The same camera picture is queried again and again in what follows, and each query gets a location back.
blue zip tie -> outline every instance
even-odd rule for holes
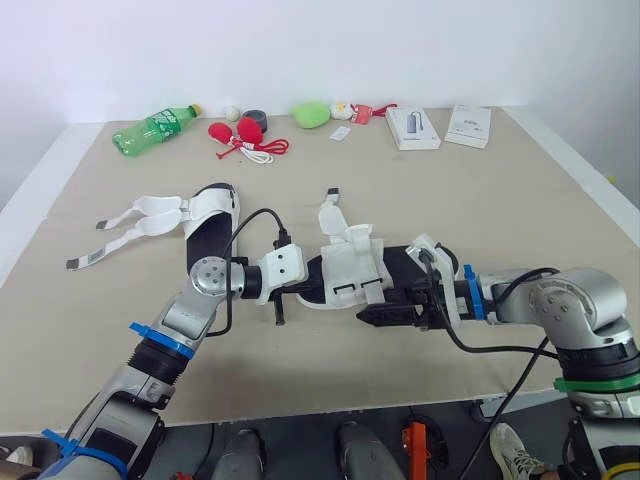
[[[115,455],[111,455],[110,453],[103,450],[98,450],[97,448],[80,447],[78,446],[78,440],[67,440],[66,438],[58,435],[56,432],[49,430],[48,428],[42,431],[42,435],[62,447],[61,453],[63,457],[66,458],[84,455],[86,457],[97,458],[98,460],[102,460],[103,462],[106,462],[113,468],[115,468],[116,471],[120,474],[120,477],[123,480],[126,480],[127,466]]]
[[[164,345],[171,350],[178,352],[180,355],[187,357],[189,360],[193,358],[195,352],[191,350],[189,347],[181,344],[180,342],[176,342],[173,338],[167,337],[162,333],[154,330],[147,325],[140,325],[139,323],[133,322],[129,325],[131,330],[138,332],[141,337],[148,338],[153,340],[154,342],[158,342],[160,345]]]
[[[473,306],[473,315],[478,320],[484,320],[484,305],[482,302],[482,295],[480,295],[480,289],[478,288],[478,280],[476,274],[473,271],[473,267],[469,264],[464,266],[464,278],[469,285],[469,291],[471,292],[471,305]]]

green plastic bottle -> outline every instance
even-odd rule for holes
[[[152,145],[178,135],[200,115],[200,107],[167,108],[134,126],[113,134],[113,144],[128,157],[135,157]]]

red label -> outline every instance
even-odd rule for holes
[[[353,123],[359,123],[360,125],[366,125],[369,123],[369,119],[371,115],[373,115],[373,108],[367,105],[358,104],[353,109],[356,111],[356,114],[351,117],[351,121]]]

red ball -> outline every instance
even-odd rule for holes
[[[253,118],[242,117],[238,122],[238,135],[243,142],[259,145],[262,143],[262,129]]]
[[[231,140],[231,127],[222,122],[216,122],[209,125],[209,136],[214,140],[227,145]]]

white string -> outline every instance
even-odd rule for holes
[[[273,155],[269,152],[261,152],[256,150],[249,150],[248,148],[240,147],[240,151],[244,154],[252,162],[258,163],[260,165],[265,165],[267,163],[273,163]]]

